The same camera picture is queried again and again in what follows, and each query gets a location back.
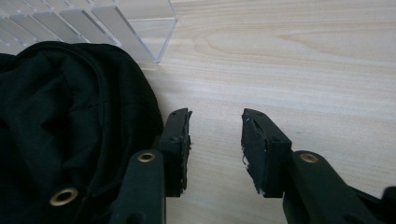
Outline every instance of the clear plastic box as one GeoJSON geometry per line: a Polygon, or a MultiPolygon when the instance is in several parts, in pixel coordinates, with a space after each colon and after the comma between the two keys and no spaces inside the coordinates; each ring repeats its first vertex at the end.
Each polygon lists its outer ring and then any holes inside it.
{"type": "Polygon", "coordinates": [[[169,0],[0,0],[0,51],[46,40],[106,43],[157,63],[176,24],[169,0]]]}

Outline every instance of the brass eyelet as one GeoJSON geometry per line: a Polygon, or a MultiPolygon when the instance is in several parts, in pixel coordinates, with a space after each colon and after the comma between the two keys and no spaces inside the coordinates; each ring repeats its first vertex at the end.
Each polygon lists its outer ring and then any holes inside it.
{"type": "Polygon", "coordinates": [[[310,154],[310,153],[304,153],[300,155],[300,159],[306,162],[310,163],[317,163],[319,161],[318,157],[310,154]]]}
{"type": "Polygon", "coordinates": [[[154,161],[155,160],[155,154],[147,152],[140,154],[139,157],[137,158],[141,162],[149,162],[149,161],[154,161]]]}
{"type": "Polygon", "coordinates": [[[75,188],[62,189],[52,195],[49,204],[52,206],[63,206],[73,202],[78,196],[78,190],[75,188]]]}

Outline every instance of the black plastic bracket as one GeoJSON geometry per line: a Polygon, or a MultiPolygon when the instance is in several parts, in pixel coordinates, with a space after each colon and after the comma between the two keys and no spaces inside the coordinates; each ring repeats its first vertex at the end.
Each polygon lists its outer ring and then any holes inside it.
{"type": "Polygon", "coordinates": [[[191,149],[187,108],[172,112],[161,135],[158,149],[165,162],[166,197],[180,197],[187,187],[187,160],[191,149]]]}
{"type": "Polygon", "coordinates": [[[289,223],[396,223],[396,187],[379,200],[349,187],[316,153],[291,151],[291,141],[262,112],[245,109],[242,149],[247,171],[265,198],[281,198],[289,223]]]}
{"type": "Polygon", "coordinates": [[[165,223],[163,155],[142,150],[130,159],[110,224],[165,223]]]}

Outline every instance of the black backpack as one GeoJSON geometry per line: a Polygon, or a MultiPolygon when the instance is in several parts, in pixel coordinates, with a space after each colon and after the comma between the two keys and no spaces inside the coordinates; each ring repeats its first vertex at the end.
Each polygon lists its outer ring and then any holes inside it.
{"type": "Polygon", "coordinates": [[[117,47],[0,54],[0,223],[72,223],[86,198],[90,222],[106,223],[128,160],[162,131],[154,92],[117,47]]]}

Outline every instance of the wood grain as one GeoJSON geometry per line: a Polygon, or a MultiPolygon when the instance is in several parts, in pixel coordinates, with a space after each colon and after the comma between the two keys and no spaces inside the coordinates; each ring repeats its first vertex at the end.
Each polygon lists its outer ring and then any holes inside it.
{"type": "Polygon", "coordinates": [[[286,223],[242,163],[241,114],[267,114],[293,150],[324,156],[380,197],[396,185],[396,2],[174,0],[158,64],[141,63],[165,118],[193,111],[189,185],[168,223],[286,223]]]}

